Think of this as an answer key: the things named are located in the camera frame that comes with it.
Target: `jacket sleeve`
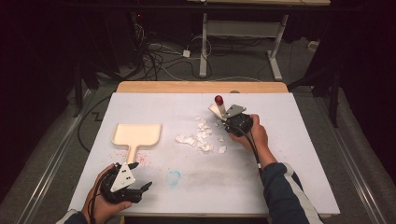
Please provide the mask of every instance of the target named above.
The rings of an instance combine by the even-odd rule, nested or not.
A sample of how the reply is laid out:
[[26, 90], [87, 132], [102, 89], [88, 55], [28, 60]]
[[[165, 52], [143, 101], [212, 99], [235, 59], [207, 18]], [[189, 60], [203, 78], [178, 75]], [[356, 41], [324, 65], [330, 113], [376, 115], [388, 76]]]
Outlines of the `jacket sleeve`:
[[268, 164], [261, 178], [272, 223], [322, 223], [290, 165]]
[[56, 224], [88, 224], [84, 215], [74, 209], [68, 211]]

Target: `wrist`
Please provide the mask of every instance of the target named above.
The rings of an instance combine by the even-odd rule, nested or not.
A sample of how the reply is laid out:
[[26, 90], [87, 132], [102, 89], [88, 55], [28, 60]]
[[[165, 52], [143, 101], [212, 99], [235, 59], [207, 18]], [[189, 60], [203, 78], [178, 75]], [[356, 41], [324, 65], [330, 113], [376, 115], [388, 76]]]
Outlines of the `wrist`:
[[277, 162], [276, 158], [268, 147], [257, 148], [257, 153], [259, 154], [259, 160], [260, 164], [262, 165], [262, 169], [270, 163]]

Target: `wooden table edge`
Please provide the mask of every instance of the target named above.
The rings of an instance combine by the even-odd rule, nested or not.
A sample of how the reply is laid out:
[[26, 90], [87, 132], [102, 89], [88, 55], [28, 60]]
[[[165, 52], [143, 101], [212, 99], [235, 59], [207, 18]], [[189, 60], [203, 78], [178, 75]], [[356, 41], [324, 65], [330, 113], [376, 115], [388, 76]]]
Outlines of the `wooden table edge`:
[[283, 82], [123, 81], [117, 92], [147, 93], [285, 93]]

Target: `human hand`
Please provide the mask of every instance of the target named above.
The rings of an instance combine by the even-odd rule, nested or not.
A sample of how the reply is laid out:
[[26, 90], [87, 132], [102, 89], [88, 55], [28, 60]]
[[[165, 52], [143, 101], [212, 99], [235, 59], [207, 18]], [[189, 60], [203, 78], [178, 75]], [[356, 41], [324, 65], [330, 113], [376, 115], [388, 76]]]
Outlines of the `human hand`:
[[[88, 211], [93, 212], [96, 223], [101, 224], [105, 223], [109, 217], [114, 216], [118, 212], [132, 206], [131, 202], [122, 202], [117, 204], [107, 202], [106, 199], [100, 195], [100, 188], [98, 188], [98, 190], [95, 192], [96, 185], [101, 184], [99, 183], [101, 176], [113, 167], [114, 164], [107, 166], [107, 168], [96, 177], [95, 184], [87, 195], [87, 199], [85, 200], [85, 204], [81, 212], [84, 214], [84, 217], [87, 219], [88, 223], [91, 223], [90, 213]], [[91, 203], [94, 195], [96, 195], [94, 211], [91, 211]]]
[[[257, 149], [263, 168], [269, 163], [276, 162], [276, 159], [268, 147], [267, 131], [262, 125], [260, 125], [259, 116], [251, 114], [250, 117], [253, 119], [253, 126], [251, 127], [250, 132], [247, 133], [247, 137], [249, 137], [250, 141]], [[229, 135], [233, 141], [240, 143], [244, 148], [253, 152], [253, 148], [245, 136], [237, 137], [233, 133], [229, 133]]]

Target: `table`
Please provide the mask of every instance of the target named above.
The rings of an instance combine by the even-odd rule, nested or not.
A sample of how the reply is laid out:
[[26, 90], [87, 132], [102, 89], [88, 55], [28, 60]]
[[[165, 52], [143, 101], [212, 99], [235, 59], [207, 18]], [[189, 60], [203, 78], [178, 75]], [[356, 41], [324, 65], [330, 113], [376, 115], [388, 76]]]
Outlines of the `table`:
[[[69, 209], [81, 209], [97, 173], [109, 163], [125, 158], [122, 151], [126, 150], [119, 150], [110, 141], [115, 125], [153, 122], [163, 126], [160, 142], [137, 153], [140, 165], [133, 172], [136, 183], [153, 181], [154, 184], [139, 204], [120, 215], [268, 216], [262, 183], [250, 153], [230, 139], [225, 139], [228, 149], [224, 154], [215, 150], [205, 154], [174, 140], [177, 133], [196, 132], [197, 114], [208, 124], [215, 122], [215, 116], [207, 107], [216, 93], [221, 93], [226, 107], [233, 103], [246, 106], [247, 112], [258, 112], [271, 136], [270, 148], [274, 155], [300, 173], [305, 193], [319, 213], [322, 216], [339, 214], [292, 94], [287, 93], [283, 83], [264, 82], [122, 82], [112, 96]], [[213, 128], [213, 138], [220, 134], [226, 135], [223, 129]], [[179, 184], [174, 185], [176, 177]]]
[[[330, 0], [206, 0], [208, 3], [225, 3], [225, 4], [252, 4], [252, 5], [281, 5], [281, 6], [306, 6], [318, 7], [328, 6]], [[208, 35], [227, 35], [227, 36], [251, 36], [251, 37], [274, 37], [275, 43], [272, 50], [267, 51], [267, 57], [273, 71], [276, 81], [282, 81], [279, 66], [276, 61], [277, 50], [282, 40], [282, 35], [286, 28], [289, 15], [283, 15], [280, 22], [257, 22], [257, 21], [210, 21], [207, 19], [207, 13], [204, 13], [203, 31], [202, 31], [202, 49], [200, 61], [200, 77], [206, 77], [207, 56], [206, 49]]]

